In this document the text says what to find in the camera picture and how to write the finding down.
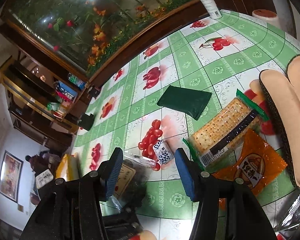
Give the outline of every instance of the clear plastic bag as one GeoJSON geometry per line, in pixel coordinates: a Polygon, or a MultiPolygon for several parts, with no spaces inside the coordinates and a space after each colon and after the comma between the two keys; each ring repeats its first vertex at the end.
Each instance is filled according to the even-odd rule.
{"type": "Polygon", "coordinates": [[[228,156],[248,129],[259,125],[260,115],[268,119],[258,105],[237,90],[237,97],[188,139],[202,166],[213,166],[228,156]]]}
{"type": "Polygon", "coordinates": [[[275,226],[275,232],[281,232],[284,230],[296,228],[300,224],[300,195],[275,226]]]}
{"type": "Polygon", "coordinates": [[[121,210],[128,203],[141,206],[146,194],[145,182],[149,180],[155,165],[156,161],[152,159],[124,152],[118,181],[111,197],[117,209],[121,210]]]}

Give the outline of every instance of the spray bottle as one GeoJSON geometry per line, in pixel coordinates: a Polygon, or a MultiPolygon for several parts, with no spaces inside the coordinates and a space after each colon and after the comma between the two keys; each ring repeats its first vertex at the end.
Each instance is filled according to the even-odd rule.
{"type": "Polygon", "coordinates": [[[207,12],[210,14],[211,19],[220,19],[222,17],[214,0],[200,0],[207,12]]]}

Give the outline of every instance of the table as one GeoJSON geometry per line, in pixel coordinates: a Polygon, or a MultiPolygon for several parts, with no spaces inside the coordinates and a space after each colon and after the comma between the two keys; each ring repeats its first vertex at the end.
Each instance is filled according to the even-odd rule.
{"type": "MultiPolygon", "coordinates": [[[[73,149],[73,153],[78,153],[82,173],[90,171],[91,151],[98,143],[101,144],[98,164],[107,160],[115,147],[140,155],[138,142],[155,119],[162,121],[162,139],[170,148],[175,151],[183,147],[189,155],[182,138],[214,117],[235,97],[237,89],[248,90],[261,70],[284,72],[297,54],[300,54],[300,42],[289,34],[259,19],[227,10],[222,10],[221,19],[206,17],[163,38],[123,66],[103,86],[98,98],[91,100],[87,114],[96,115],[94,126],[90,131],[78,131],[73,149]],[[218,37],[231,44],[214,50],[212,43],[218,37]],[[155,67],[160,70],[159,81],[143,80],[155,67]],[[156,105],[169,85],[212,93],[198,121],[156,105]]],[[[280,153],[276,135],[260,135],[280,153]]],[[[242,145],[228,157],[225,165],[235,163],[241,149],[242,145]]],[[[259,194],[258,200],[273,226],[293,191],[289,176],[283,171],[259,194]]],[[[109,203],[101,206],[104,215],[115,211],[109,203]]],[[[190,236],[196,210],[197,203],[186,196],[173,160],[151,174],[147,196],[137,213],[143,227],[157,239],[184,240],[190,236]]],[[[223,235],[224,215],[219,211],[216,239],[223,235]]]]}

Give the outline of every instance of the slipper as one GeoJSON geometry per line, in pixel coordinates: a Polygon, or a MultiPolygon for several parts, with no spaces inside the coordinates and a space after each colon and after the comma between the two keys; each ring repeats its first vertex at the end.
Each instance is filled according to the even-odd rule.
{"type": "Polygon", "coordinates": [[[260,73],[259,81],[283,142],[290,180],[300,187],[300,55],[290,61],[288,77],[268,69],[260,73]]]}

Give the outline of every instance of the glass panel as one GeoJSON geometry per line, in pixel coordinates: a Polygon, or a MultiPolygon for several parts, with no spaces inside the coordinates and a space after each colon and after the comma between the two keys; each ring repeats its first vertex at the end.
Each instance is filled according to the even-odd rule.
{"type": "Polygon", "coordinates": [[[135,34],[191,0],[9,0],[4,16],[91,76],[135,34]]]}

